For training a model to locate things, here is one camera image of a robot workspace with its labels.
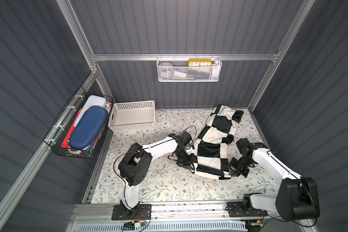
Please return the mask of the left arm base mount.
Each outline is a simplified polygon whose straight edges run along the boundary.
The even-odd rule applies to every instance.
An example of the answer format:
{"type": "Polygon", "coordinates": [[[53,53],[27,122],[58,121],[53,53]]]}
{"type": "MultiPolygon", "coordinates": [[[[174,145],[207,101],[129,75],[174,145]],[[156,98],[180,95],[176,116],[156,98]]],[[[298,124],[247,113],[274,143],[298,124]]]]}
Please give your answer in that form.
{"type": "Polygon", "coordinates": [[[124,204],[120,204],[114,206],[111,220],[150,220],[151,212],[151,204],[138,204],[133,209],[128,209],[124,204]]]}

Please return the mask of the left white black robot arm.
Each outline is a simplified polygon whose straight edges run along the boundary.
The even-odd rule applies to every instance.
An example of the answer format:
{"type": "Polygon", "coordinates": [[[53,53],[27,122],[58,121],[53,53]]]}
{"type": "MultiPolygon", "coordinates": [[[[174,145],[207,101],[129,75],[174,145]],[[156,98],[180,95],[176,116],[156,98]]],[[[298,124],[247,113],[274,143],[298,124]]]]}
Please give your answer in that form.
{"type": "Polygon", "coordinates": [[[139,184],[145,179],[152,161],[166,154],[177,157],[176,164],[193,171],[194,155],[186,146],[190,144],[192,137],[187,132],[179,135],[169,134],[163,140],[149,144],[133,144],[118,165],[120,177],[125,183],[124,197],[121,200],[124,207],[132,210],[139,205],[139,184]]]}

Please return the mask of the black white checkered pillowcase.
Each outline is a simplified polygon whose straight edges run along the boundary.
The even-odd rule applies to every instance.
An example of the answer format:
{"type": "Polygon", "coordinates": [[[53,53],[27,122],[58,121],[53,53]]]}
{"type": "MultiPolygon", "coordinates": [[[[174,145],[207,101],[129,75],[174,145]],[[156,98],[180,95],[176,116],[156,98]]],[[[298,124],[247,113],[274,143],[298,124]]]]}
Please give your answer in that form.
{"type": "Polygon", "coordinates": [[[219,104],[212,113],[193,145],[195,175],[215,180],[231,179],[228,147],[234,141],[244,112],[219,104]]]}

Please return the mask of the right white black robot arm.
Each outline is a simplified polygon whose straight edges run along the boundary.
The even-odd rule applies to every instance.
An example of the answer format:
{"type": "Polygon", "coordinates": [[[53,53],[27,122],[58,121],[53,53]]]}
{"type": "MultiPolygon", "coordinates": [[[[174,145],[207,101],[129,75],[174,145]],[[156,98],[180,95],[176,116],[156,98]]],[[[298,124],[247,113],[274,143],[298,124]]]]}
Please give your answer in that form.
{"type": "Polygon", "coordinates": [[[260,165],[279,187],[277,196],[262,193],[245,194],[241,204],[230,203],[230,211],[241,211],[246,216],[276,213],[285,221],[318,219],[320,206],[317,183],[302,177],[281,162],[263,143],[251,143],[243,138],[237,141],[240,159],[233,158],[229,168],[233,176],[247,177],[249,169],[260,165]]]}

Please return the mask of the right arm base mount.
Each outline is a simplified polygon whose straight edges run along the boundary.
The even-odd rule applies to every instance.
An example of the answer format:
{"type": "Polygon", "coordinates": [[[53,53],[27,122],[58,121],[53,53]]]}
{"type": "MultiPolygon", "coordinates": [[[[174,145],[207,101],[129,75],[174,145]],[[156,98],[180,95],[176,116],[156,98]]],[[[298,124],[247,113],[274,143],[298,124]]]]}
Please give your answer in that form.
{"type": "Polygon", "coordinates": [[[251,203],[245,203],[242,201],[227,202],[225,210],[228,212],[229,217],[260,217],[267,216],[267,212],[261,209],[255,209],[251,206],[251,203]]]}

